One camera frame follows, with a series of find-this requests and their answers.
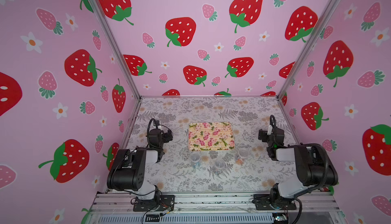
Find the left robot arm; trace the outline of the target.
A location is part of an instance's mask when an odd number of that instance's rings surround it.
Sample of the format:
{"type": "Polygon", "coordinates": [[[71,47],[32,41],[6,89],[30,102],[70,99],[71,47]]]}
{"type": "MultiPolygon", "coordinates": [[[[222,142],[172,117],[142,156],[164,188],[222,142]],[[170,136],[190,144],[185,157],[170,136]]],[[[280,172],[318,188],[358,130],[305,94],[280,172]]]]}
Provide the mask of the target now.
{"type": "Polygon", "coordinates": [[[134,150],[120,149],[117,152],[107,178],[108,189],[134,194],[141,201],[158,201],[160,191],[145,179],[148,164],[159,163],[163,157],[164,144],[173,140],[172,131],[154,118],[147,127],[147,146],[134,150]]]}

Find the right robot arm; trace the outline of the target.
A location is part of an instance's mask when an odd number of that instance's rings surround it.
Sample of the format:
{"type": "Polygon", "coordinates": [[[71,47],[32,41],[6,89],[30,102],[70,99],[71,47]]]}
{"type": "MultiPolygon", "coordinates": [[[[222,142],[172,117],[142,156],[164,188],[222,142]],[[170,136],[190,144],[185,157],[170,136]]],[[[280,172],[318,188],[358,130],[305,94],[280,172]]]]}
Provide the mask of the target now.
{"type": "Polygon", "coordinates": [[[252,203],[257,209],[295,209],[299,196],[338,183],[336,172],[327,151],[320,144],[284,145],[285,132],[277,127],[274,115],[267,130],[259,130],[258,139],[267,143],[267,153],[272,161],[295,163],[295,175],[276,183],[269,195],[254,195],[252,203]]]}

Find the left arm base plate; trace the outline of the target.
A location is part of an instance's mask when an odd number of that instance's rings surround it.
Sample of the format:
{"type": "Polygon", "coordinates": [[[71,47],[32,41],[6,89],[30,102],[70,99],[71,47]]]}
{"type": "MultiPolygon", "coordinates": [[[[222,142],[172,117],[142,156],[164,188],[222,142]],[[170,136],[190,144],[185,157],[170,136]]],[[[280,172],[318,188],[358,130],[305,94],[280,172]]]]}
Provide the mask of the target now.
{"type": "Polygon", "coordinates": [[[136,197],[133,212],[147,212],[147,211],[171,211],[175,206],[175,195],[163,194],[155,197],[152,200],[141,200],[136,197]]]}

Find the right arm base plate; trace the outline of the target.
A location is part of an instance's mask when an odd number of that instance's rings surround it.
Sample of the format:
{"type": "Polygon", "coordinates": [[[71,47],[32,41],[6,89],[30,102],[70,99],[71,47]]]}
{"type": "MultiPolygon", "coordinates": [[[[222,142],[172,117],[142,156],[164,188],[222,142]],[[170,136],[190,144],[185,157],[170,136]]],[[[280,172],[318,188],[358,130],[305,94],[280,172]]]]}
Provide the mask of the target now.
{"type": "Polygon", "coordinates": [[[274,200],[269,194],[255,194],[252,203],[257,210],[296,210],[293,199],[277,198],[274,200]]]}

